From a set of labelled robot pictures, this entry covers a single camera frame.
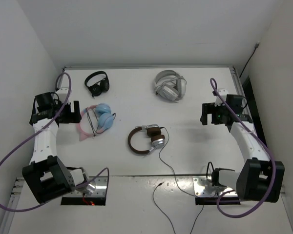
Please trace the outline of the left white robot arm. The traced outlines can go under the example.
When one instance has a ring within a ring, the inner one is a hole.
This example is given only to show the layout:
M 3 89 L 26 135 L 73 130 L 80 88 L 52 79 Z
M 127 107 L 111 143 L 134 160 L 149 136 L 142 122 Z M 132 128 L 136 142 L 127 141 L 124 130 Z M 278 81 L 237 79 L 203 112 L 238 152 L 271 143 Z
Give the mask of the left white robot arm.
M 35 96 L 29 122 L 35 130 L 34 151 L 22 175 L 40 204 L 74 191 L 87 180 L 82 167 L 67 167 L 57 155 L 60 124 L 80 121 L 78 101 L 64 103 L 54 92 Z

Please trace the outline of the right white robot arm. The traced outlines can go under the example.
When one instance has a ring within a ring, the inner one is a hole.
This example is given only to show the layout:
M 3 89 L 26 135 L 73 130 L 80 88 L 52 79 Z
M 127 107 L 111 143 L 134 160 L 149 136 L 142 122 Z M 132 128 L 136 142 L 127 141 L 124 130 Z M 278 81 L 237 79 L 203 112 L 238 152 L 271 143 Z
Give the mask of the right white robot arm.
M 269 185 L 272 185 L 266 201 L 276 203 L 281 192 L 285 166 L 281 161 L 272 163 L 267 151 L 258 142 L 251 117 L 243 113 L 242 97 L 225 97 L 225 103 L 220 98 L 216 102 L 204 103 L 200 121 L 207 125 L 208 115 L 211 115 L 212 124 L 224 124 L 236 140 L 245 164 L 239 173 L 232 169 L 213 169 L 211 184 L 230 187 L 241 200 L 249 201 L 260 201 Z

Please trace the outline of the brown silver headphones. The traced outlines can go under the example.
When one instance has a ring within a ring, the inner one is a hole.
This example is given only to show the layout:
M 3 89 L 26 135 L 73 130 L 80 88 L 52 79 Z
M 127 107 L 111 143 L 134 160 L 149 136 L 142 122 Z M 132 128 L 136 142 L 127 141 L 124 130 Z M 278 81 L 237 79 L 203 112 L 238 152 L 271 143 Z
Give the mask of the brown silver headphones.
M 136 126 L 127 137 L 129 149 L 136 156 L 147 156 L 162 149 L 167 142 L 163 129 L 158 124 Z

